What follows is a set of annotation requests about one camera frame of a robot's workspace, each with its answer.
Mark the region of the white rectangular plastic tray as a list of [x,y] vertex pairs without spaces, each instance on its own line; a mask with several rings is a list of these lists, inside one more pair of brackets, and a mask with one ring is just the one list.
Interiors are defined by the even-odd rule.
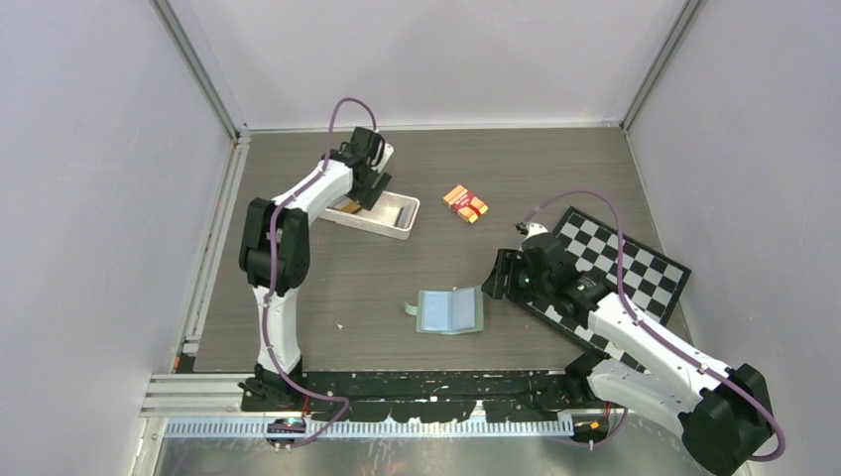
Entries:
[[[325,208],[319,215],[319,218],[342,226],[398,240],[409,239],[421,206],[421,202],[415,197],[384,191],[374,208],[370,211],[362,209],[358,213],[348,214],[337,210],[339,206],[349,201],[353,200],[345,196],[340,197]],[[411,226],[408,229],[396,228],[394,223],[400,209],[410,202],[414,202],[417,205]]]

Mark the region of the mint green card holder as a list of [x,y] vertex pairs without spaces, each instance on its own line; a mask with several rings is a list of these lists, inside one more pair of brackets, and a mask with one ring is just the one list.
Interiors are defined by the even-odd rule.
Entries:
[[416,303],[404,303],[404,313],[416,319],[418,333],[458,335],[484,330],[483,294],[477,287],[421,290]]

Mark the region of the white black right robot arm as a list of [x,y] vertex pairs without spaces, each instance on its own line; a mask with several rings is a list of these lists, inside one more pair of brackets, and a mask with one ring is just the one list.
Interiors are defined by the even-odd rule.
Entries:
[[730,366],[676,337],[632,304],[619,280],[579,269],[560,240],[532,223],[517,249],[498,251],[481,290],[492,299],[544,304],[642,364],[636,370],[604,351],[588,350],[564,369],[566,393],[580,407],[617,404],[680,438],[686,451],[714,475],[732,475],[759,461],[770,439],[784,451],[763,374]]

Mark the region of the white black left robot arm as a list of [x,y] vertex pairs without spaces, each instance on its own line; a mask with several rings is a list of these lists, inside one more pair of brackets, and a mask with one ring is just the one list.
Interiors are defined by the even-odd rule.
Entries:
[[310,225],[340,198],[372,209],[391,179],[383,168],[392,153],[377,130],[357,127],[295,186],[247,207],[238,262],[260,313],[260,350],[253,377],[241,386],[282,411],[295,409],[304,395],[297,313],[310,267]]

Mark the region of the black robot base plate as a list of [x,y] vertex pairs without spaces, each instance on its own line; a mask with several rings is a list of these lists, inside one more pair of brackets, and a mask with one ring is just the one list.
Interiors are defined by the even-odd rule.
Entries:
[[243,411],[293,412],[318,422],[463,422],[476,411],[490,422],[550,421],[564,411],[604,419],[613,408],[546,370],[308,371],[300,374],[301,395],[290,403],[254,396],[242,388],[245,381],[238,385]]

